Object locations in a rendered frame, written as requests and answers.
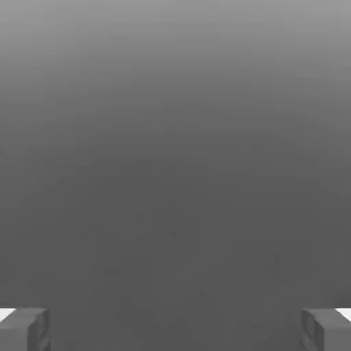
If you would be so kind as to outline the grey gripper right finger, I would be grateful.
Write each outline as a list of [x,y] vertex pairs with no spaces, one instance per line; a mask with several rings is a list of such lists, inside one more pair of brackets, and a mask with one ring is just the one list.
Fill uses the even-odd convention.
[[351,308],[304,308],[302,351],[351,351]]

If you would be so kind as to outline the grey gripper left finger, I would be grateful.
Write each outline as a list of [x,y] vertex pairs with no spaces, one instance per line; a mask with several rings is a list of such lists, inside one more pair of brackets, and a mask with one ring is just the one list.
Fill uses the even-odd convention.
[[51,351],[50,310],[0,308],[0,351]]

